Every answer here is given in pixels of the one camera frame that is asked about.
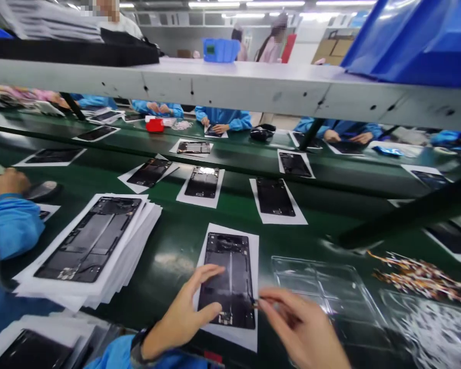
workbench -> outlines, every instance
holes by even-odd
[[[29,131],[27,134],[26,130],[36,128],[39,132],[42,127],[42,131],[46,132],[43,137],[54,133],[65,139],[88,130],[83,123],[64,122],[61,124],[59,120],[46,117],[3,119],[0,121],[1,127],[4,128],[0,129],[0,163],[8,167],[39,149],[69,147],[66,140],[59,142],[58,139],[51,141],[36,138],[32,137],[34,132]],[[11,133],[19,132],[21,129],[24,135]],[[162,151],[161,154],[165,154],[176,140],[177,135],[173,134],[147,137],[146,132],[123,129],[102,140],[96,147],[93,144],[85,145],[88,147],[87,151],[67,167],[21,168],[20,170],[25,172],[32,183],[55,180],[64,185],[64,189],[50,202],[60,205],[61,208],[47,221],[38,245],[22,256],[4,261],[2,263],[4,276],[11,278],[31,263],[85,207],[94,194],[131,193],[117,177],[142,164],[151,150],[154,150],[152,145],[155,145],[157,152]],[[129,142],[136,142],[138,145],[132,148],[132,153],[122,152],[121,149],[111,150],[112,146],[121,148]],[[224,151],[233,151],[236,155],[241,153],[240,159],[244,160],[244,153],[250,150],[260,155],[260,159],[256,160],[257,166],[268,166],[267,169],[271,171],[272,160],[276,166],[277,158],[274,150],[256,149],[254,145],[242,147],[228,143],[222,144],[222,147],[221,149],[220,144],[215,142],[213,155],[206,162],[219,165],[224,163],[231,167],[232,163],[228,163],[226,158],[220,156]],[[251,160],[246,157],[247,160],[242,162],[243,166],[250,165],[248,162]],[[350,160],[348,163],[355,166],[357,161]],[[367,164],[360,161],[359,166],[365,165]],[[374,164],[374,167],[398,170],[386,163]],[[386,199],[287,180],[287,185],[309,225],[262,224],[249,185],[249,178],[254,178],[256,175],[250,176],[228,170],[218,206],[216,209],[209,209],[175,200],[191,170],[191,165],[182,163],[176,172],[148,190],[149,199],[162,206],[163,211],[149,237],[135,274],[130,284],[116,294],[109,304],[102,304],[97,310],[87,310],[88,313],[136,330],[143,328],[154,319],[160,319],[180,287],[192,274],[208,223],[211,222],[260,236],[259,287],[276,285],[270,262],[273,255],[347,264],[356,268],[381,313],[388,318],[388,312],[379,297],[379,289],[391,287],[377,281],[371,275],[374,268],[380,267],[380,262],[368,256],[333,252],[323,246],[325,235],[338,235],[366,220],[390,212],[392,205]],[[375,174],[374,170],[372,172],[372,176],[380,175]],[[461,263],[454,260],[420,230],[402,232],[396,237],[386,239],[375,249],[375,253],[381,254],[384,250],[434,263],[452,278],[461,281]],[[203,331],[196,335],[192,343],[230,358],[232,366],[291,367],[285,349],[261,313],[258,315],[258,324],[257,355]],[[399,359],[389,352],[358,347],[354,352],[348,349],[347,352],[352,364],[357,367],[410,367],[406,363],[400,363]]]

paper stack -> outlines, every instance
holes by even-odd
[[[17,345],[15,340],[22,332],[29,331],[40,335],[40,338],[44,337],[63,345],[66,351],[70,352],[62,369],[78,368],[99,356],[105,346],[119,335],[119,330],[118,327],[106,321],[82,313],[77,316],[68,313],[51,313],[48,317],[24,315],[0,333],[0,357],[9,355],[6,351],[14,342],[14,347],[21,349],[20,344]],[[90,347],[93,351],[87,357]],[[23,364],[25,367],[34,365],[34,363],[27,362]]]
[[[136,210],[127,213],[132,199]],[[45,251],[14,277],[19,282],[14,293],[47,298],[74,312],[82,306],[96,309],[109,303],[130,282],[161,212],[148,195],[95,195]],[[124,231],[118,237],[120,229]],[[88,261],[107,255],[104,264]]]

worker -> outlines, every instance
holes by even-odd
[[[312,122],[314,122],[314,118],[302,117],[294,131],[306,133],[311,128]],[[331,143],[350,141],[366,145],[372,140],[377,140],[382,133],[382,128],[376,123],[327,119],[319,128],[316,137]]]
[[[430,140],[432,146],[445,147],[447,149],[461,148],[461,131],[440,131]]]
[[[239,50],[239,54],[237,54],[236,61],[247,62],[247,49],[242,43],[242,27],[238,23],[234,25],[230,37],[231,39],[239,41],[239,44],[241,45],[241,50]]]
[[[212,264],[197,268],[160,321],[136,336],[117,338],[103,356],[89,363],[86,369],[208,368],[204,359],[176,349],[188,343],[200,328],[222,311],[221,304],[214,302],[195,312],[193,296],[202,283],[224,270],[224,267]],[[287,290],[268,288],[260,291],[259,308],[297,367],[350,368],[328,317],[316,303]]]
[[[132,107],[139,113],[161,117],[184,117],[183,108],[179,104],[157,103],[155,101],[132,100]]]
[[[287,32],[287,13],[280,13],[271,25],[271,33],[265,39],[260,49],[256,61],[259,63],[281,63],[280,52],[282,43]]]
[[[197,106],[195,113],[197,121],[200,121],[205,127],[213,126],[213,130],[217,134],[222,134],[228,130],[242,131],[251,129],[251,116],[245,110]]]

blue storage box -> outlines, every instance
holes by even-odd
[[[233,63],[241,50],[237,40],[205,38],[203,40],[203,60],[214,63]]]
[[[341,66],[388,82],[461,88],[461,0],[378,0]]]

wall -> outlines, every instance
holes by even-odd
[[[230,38],[231,27],[143,27],[140,29],[150,42],[159,45],[160,49],[169,56],[176,56],[178,49],[198,50],[203,57],[204,38]],[[252,41],[248,58],[253,60],[256,52],[270,34],[270,28],[247,28]]]

